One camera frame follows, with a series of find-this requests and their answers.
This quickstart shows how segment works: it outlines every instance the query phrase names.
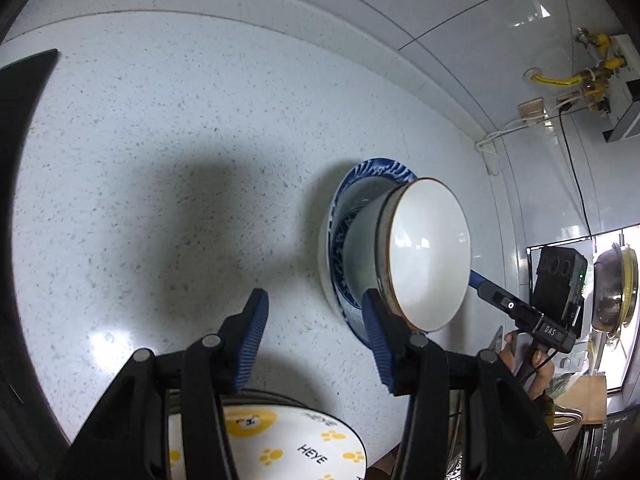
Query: white plate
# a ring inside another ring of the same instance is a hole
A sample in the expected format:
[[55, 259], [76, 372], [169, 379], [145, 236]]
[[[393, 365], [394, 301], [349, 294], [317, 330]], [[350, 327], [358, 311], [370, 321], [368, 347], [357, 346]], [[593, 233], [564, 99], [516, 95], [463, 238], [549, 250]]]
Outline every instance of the white plate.
[[413, 171], [390, 158], [370, 158], [351, 169], [334, 194], [318, 237], [318, 270], [327, 301], [367, 347], [362, 311], [342, 275], [341, 243], [355, 214], [381, 194], [416, 180]]
[[[240, 480], [363, 480], [364, 446], [342, 421], [306, 408], [225, 406]], [[186, 480], [180, 415], [169, 417], [172, 480]]]

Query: speckled countertop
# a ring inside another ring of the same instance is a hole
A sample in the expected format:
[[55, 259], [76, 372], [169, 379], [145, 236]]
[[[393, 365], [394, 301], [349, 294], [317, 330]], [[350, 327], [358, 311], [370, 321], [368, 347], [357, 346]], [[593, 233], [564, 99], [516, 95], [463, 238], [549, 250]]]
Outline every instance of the speckled countertop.
[[[473, 267], [504, 282], [494, 199], [472, 141], [348, 60], [227, 20], [131, 12], [29, 32], [0, 65], [58, 48], [14, 207], [18, 308], [36, 372], [73, 437], [135, 348], [182, 349], [254, 286], [270, 317], [250, 386], [338, 416], [369, 460], [401, 437], [406, 399], [331, 311], [318, 229], [356, 162], [388, 156], [460, 200]], [[465, 299], [434, 335], [486, 346], [502, 315]]]

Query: white bowl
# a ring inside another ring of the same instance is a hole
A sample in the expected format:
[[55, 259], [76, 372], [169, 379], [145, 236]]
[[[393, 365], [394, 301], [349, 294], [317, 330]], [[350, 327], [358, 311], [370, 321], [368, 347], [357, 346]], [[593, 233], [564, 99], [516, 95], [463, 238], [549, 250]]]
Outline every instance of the white bowl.
[[415, 330], [441, 329], [462, 304], [469, 229], [458, 200], [437, 180], [420, 178], [370, 202], [351, 223], [342, 253], [354, 298], [377, 288]]

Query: wooden board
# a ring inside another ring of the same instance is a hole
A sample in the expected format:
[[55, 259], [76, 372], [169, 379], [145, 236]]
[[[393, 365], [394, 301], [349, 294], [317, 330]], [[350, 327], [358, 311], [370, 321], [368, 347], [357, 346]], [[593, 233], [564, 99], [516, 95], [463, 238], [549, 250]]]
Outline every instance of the wooden board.
[[602, 424], [607, 420], [607, 378], [604, 375], [580, 377], [555, 402], [581, 410], [583, 424]]

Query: electrical outlet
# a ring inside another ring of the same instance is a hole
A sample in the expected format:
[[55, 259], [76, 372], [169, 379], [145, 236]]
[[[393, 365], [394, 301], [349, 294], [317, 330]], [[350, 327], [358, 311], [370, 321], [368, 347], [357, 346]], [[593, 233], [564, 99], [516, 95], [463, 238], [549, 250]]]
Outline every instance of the electrical outlet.
[[545, 100], [542, 97], [536, 97], [531, 101], [525, 101], [518, 105], [518, 113], [523, 119], [540, 117], [545, 113]]
[[573, 92], [565, 92], [564, 94], [560, 94], [556, 96], [556, 106], [560, 106], [560, 103], [563, 103], [567, 100], [576, 100], [582, 96], [581, 90], [574, 90]]

